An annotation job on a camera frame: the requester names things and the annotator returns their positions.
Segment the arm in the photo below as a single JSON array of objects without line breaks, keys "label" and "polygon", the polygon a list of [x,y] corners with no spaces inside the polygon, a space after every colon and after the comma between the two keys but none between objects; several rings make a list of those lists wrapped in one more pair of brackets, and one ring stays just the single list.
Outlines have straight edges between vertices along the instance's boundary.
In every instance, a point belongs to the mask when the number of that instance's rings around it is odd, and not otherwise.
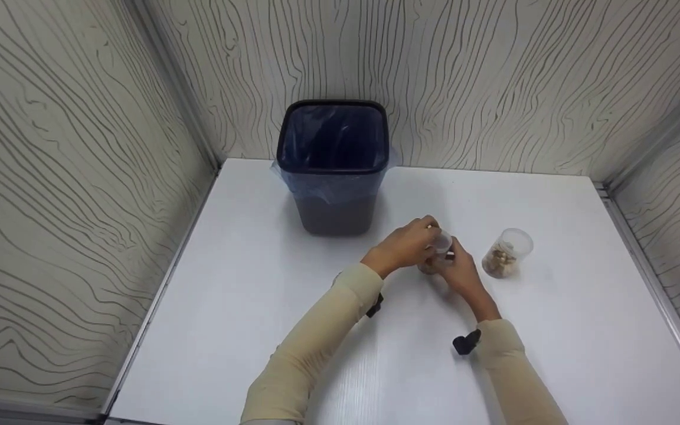
[{"label": "arm", "polygon": [[351,266],[286,336],[254,380],[241,423],[283,420],[303,423],[308,398],[324,366],[348,332],[380,295],[383,279],[434,253],[427,249],[440,233],[431,216],[416,218],[371,248],[361,264]]},{"label": "arm", "polygon": [[481,330],[476,353],[495,389],[508,425],[567,423],[540,376],[524,352],[513,325],[500,317],[492,296],[484,289],[474,259],[453,238],[456,258],[452,266],[437,268],[448,285],[469,304]]}]

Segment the black object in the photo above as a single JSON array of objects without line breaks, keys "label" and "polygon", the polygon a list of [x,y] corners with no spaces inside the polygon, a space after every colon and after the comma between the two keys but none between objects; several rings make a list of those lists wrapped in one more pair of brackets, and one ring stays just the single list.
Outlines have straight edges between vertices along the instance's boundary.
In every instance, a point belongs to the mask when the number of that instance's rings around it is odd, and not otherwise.
[{"label": "black object", "polygon": [[369,230],[390,159],[385,108],[367,100],[301,100],[288,108],[276,162],[312,234]]},{"label": "black object", "polygon": [[453,347],[456,347],[459,355],[467,355],[477,347],[479,338],[481,338],[481,331],[477,329],[469,335],[456,337],[453,340]]},{"label": "black object", "polygon": [[385,301],[385,297],[383,297],[383,294],[380,294],[380,296],[377,297],[377,302],[375,302],[367,312],[367,316],[369,318],[372,318],[375,314],[377,314],[378,311],[380,311],[380,309],[383,307],[383,301]]}]

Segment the container lid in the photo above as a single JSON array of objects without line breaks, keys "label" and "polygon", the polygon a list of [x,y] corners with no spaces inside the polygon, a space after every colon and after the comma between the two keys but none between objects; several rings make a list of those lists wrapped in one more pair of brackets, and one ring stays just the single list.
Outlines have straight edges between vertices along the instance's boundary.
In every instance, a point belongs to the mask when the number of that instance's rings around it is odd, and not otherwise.
[{"label": "container lid", "polygon": [[434,247],[434,252],[438,254],[443,254],[446,253],[448,250],[450,250],[450,247],[453,245],[453,237],[450,236],[449,233],[446,231],[442,231],[439,236],[437,236],[437,239],[432,242],[432,247]]}]

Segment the beige sleeve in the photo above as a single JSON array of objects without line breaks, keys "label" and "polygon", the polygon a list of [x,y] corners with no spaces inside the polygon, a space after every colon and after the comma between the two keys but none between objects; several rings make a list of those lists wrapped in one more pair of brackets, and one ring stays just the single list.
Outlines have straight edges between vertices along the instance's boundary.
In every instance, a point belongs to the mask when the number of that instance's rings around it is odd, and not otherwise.
[{"label": "beige sleeve", "polygon": [[364,264],[345,269],[292,328],[254,380],[240,422],[284,419],[303,423],[308,397],[348,331],[374,305],[383,280]]},{"label": "beige sleeve", "polygon": [[513,325],[504,319],[477,325],[481,338],[476,348],[481,364],[495,388],[508,425],[568,423],[524,352]]}]

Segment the table surface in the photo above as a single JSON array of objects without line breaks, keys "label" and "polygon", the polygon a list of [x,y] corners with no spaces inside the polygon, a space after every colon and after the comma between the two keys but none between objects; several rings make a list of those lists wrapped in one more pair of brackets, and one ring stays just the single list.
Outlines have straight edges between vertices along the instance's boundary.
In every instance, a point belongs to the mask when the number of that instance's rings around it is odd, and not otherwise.
[{"label": "table surface", "polygon": [[[111,417],[237,423],[276,345],[343,268],[431,214],[477,261],[503,228],[534,252],[518,277],[481,269],[570,423],[680,423],[680,349],[586,177],[398,167],[361,237],[308,234],[269,161],[228,159]],[[469,308],[439,277],[392,274],[312,394],[308,423],[503,423],[488,377],[454,337]]]}]

